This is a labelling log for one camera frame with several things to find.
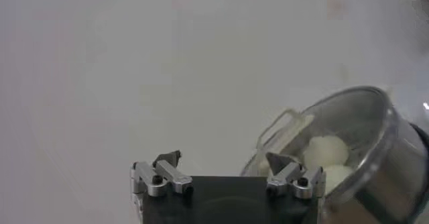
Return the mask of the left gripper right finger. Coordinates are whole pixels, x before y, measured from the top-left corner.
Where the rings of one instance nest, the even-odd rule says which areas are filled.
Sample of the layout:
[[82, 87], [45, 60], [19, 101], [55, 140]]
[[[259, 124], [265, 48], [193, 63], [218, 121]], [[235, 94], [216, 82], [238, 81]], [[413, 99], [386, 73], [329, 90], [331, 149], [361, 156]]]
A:
[[269, 198], [293, 194], [298, 199], [323, 199], [326, 191], [326, 173], [323, 167], [307, 169], [291, 158], [268, 152], [265, 155], [272, 176], [267, 178]]

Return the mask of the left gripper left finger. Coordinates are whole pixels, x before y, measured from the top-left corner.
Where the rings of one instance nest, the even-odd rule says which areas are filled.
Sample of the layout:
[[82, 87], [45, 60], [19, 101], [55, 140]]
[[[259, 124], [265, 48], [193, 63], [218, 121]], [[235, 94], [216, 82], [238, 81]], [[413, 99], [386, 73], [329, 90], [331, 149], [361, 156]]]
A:
[[147, 162], [132, 163], [130, 169], [131, 192], [162, 197], [167, 193], [169, 186], [172, 187], [173, 192], [178, 194], [185, 195], [192, 192], [192, 177], [177, 169], [181, 157], [181, 151], [175, 150], [158, 155], [151, 164]]

